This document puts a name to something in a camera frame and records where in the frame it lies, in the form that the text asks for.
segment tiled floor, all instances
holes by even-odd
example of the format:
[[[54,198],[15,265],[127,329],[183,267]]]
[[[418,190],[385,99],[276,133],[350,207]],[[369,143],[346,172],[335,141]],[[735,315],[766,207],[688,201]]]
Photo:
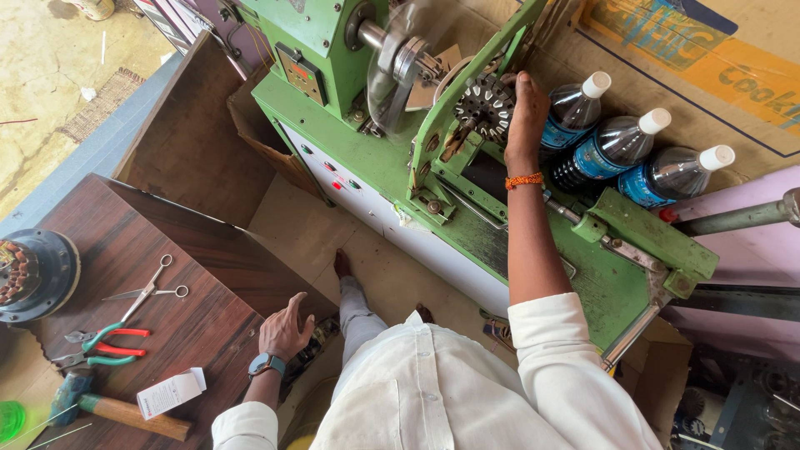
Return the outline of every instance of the tiled floor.
[[[485,348],[493,347],[494,341],[482,332],[485,320],[475,303],[347,211],[328,208],[280,175],[275,176],[249,231],[336,304],[339,290],[333,262],[336,248],[341,247],[350,257],[370,307],[390,326],[405,321],[422,303],[437,324]],[[505,348],[497,347],[494,354],[517,367],[516,356]]]

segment hand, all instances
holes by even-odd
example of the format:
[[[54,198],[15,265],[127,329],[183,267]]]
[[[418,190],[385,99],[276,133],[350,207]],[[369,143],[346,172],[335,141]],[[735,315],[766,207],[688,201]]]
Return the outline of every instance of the hand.
[[[534,174],[539,171],[539,143],[542,141],[547,113],[550,112],[550,98],[525,71],[505,74],[501,81],[514,85],[517,91],[517,103],[504,154],[508,176]]]
[[[284,363],[294,358],[306,345],[314,331],[314,315],[309,315],[306,324],[299,331],[300,316],[298,307],[300,302],[308,296],[300,292],[289,300],[289,306],[271,315],[261,326],[261,335],[258,337],[258,352],[269,353],[277,356]]]

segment white shirt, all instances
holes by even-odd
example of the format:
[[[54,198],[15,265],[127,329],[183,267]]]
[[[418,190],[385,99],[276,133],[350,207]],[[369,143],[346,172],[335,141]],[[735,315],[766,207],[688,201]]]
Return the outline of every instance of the white shirt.
[[[600,368],[577,294],[520,303],[508,314],[518,373],[416,311],[362,345],[311,448],[661,448]],[[211,431],[215,450],[278,447],[277,416],[259,402],[222,413]]]

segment hammer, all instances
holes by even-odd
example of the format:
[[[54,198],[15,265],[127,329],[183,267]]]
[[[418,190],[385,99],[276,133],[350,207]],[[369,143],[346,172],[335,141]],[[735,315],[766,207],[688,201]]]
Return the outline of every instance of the hammer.
[[[186,441],[194,424],[164,415],[144,420],[137,405],[89,393],[93,378],[90,369],[75,369],[66,374],[64,383],[56,391],[53,403],[50,405],[51,426],[65,427],[73,423],[78,417],[80,408],[121,424],[158,433],[181,442]],[[77,408],[72,408],[53,419],[59,412],[64,412],[75,404],[78,405]]]

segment pliers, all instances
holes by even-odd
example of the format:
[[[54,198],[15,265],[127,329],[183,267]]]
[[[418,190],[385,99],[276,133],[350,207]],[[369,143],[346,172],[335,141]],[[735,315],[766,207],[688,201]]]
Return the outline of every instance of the pliers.
[[[108,327],[105,327],[102,330],[98,330],[97,332],[94,333],[82,333],[80,331],[71,332],[69,335],[64,336],[64,338],[67,341],[75,344],[83,342],[83,344],[81,344],[83,352],[76,353],[74,355],[62,356],[60,358],[52,360],[52,362],[55,363],[59,369],[72,367],[75,364],[82,363],[83,361],[86,361],[90,366],[94,364],[119,366],[134,362],[137,356],[144,356],[146,352],[141,349],[111,347],[110,345],[100,342],[100,340],[103,337],[109,334],[140,335],[140,336],[150,335],[150,332],[148,330],[122,328],[123,325],[124,325],[123,322],[113,323]],[[101,352],[109,352],[109,353],[116,353],[118,355],[129,355],[129,356],[127,358],[109,358],[106,356],[87,357],[86,353],[92,349],[97,349]]]

